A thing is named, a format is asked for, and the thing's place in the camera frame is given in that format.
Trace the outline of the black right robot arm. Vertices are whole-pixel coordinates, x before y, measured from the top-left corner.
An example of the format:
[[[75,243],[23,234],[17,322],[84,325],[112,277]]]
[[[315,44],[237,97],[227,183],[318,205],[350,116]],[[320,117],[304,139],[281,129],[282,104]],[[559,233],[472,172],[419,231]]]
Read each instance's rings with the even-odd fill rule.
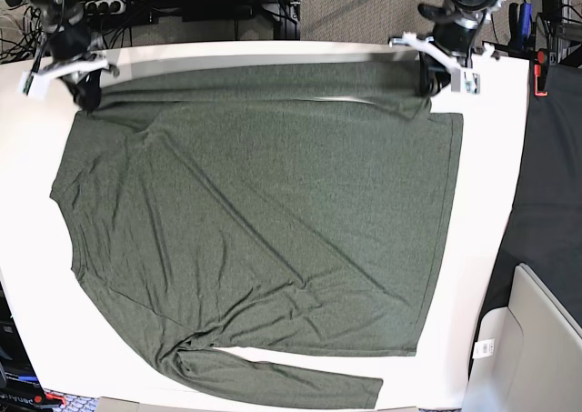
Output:
[[[102,54],[105,40],[92,31],[81,0],[29,0],[41,12],[42,39],[30,70],[18,90],[42,99],[53,80],[65,84],[74,103],[86,112],[101,103],[101,73],[119,76],[119,69]]]

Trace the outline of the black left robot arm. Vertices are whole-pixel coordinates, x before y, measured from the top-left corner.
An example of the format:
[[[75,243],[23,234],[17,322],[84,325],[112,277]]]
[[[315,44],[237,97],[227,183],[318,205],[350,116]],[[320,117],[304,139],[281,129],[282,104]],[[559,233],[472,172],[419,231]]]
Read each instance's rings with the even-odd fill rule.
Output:
[[[500,53],[494,44],[479,45],[477,39],[505,1],[444,0],[441,6],[418,5],[418,13],[434,24],[432,32],[425,36],[404,32],[389,38],[388,44],[418,52],[421,96],[435,96],[447,86],[455,93],[480,93],[481,77],[473,67],[473,56],[497,60]]]

